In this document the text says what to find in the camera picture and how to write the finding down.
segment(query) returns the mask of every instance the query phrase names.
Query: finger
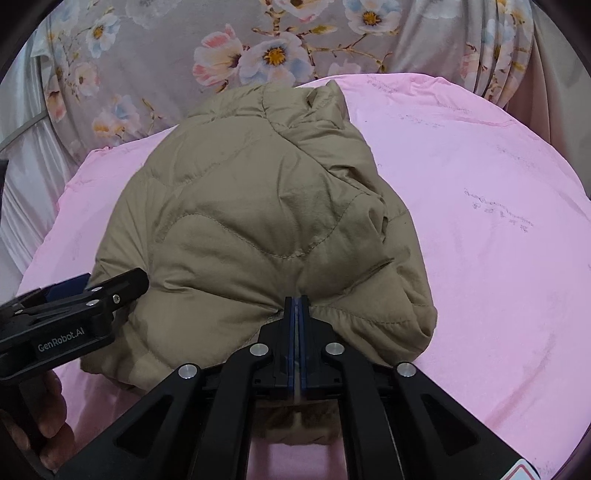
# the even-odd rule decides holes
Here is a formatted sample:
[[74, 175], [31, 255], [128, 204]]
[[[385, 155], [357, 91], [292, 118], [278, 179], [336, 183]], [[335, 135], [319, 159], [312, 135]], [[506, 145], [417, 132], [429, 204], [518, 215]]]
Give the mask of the finger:
[[47, 395], [39, 417], [39, 431], [45, 438], [53, 438], [66, 422], [67, 407], [64, 397]]
[[74, 432], [66, 423], [41, 451], [41, 463], [49, 470], [56, 470], [74, 456], [74, 449]]
[[31, 442], [29, 437], [16, 423], [14, 423], [12, 417], [3, 410], [0, 410], [0, 419], [5, 425], [8, 434], [12, 437], [12, 441], [19, 447], [23, 452], [31, 449]]
[[50, 394], [56, 397], [61, 395], [61, 380], [53, 370], [49, 370], [43, 375], [43, 383]]

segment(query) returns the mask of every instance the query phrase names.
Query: triangular cutout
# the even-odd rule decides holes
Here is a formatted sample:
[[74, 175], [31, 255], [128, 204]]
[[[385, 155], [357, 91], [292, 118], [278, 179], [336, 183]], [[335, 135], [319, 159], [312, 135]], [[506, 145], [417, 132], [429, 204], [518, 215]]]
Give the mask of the triangular cutout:
[[173, 397], [171, 395], [158, 400], [138, 421], [115, 440], [117, 447], [139, 458], [146, 458], [172, 403]]
[[478, 438], [453, 413], [448, 411], [433, 396], [421, 395], [429, 418], [441, 440], [443, 449], [449, 455], [455, 455], [477, 444]]

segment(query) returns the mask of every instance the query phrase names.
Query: white curtain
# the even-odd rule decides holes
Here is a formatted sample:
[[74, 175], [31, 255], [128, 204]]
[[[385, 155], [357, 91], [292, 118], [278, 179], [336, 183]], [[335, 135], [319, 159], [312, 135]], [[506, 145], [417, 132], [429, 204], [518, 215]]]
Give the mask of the white curtain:
[[31, 57], [32, 49], [31, 38], [0, 84], [0, 144], [22, 131], [0, 151], [9, 161], [0, 220], [0, 303], [16, 293], [77, 168], [43, 115], [39, 58]]

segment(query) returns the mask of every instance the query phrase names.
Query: floral curtain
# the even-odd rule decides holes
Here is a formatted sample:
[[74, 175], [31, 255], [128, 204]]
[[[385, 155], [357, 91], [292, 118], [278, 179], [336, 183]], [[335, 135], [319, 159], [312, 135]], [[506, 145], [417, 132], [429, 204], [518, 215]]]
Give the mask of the floral curtain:
[[56, 132], [83, 161], [240, 85], [417, 72], [503, 107], [533, 29], [529, 0], [64, 0], [34, 55]]

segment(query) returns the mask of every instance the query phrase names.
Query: pink tablecloth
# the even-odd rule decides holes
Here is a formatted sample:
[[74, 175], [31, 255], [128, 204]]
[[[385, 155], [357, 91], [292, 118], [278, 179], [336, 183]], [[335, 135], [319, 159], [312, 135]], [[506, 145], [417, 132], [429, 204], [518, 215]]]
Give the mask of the pink tablecloth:
[[[460, 87], [417, 74], [337, 81], [421, 241], [439, 323], [417, 365], [551, 478], [591, 421], [591, 202], [550, 146]], [[92, 268], [122, 188], [166, 134], [89, 155], [21, 292]], [[80, 446], [136, 400], [76, 363], [59, 372]], [[257, 444], [249, 477], [346, 474], [340, 445]]]

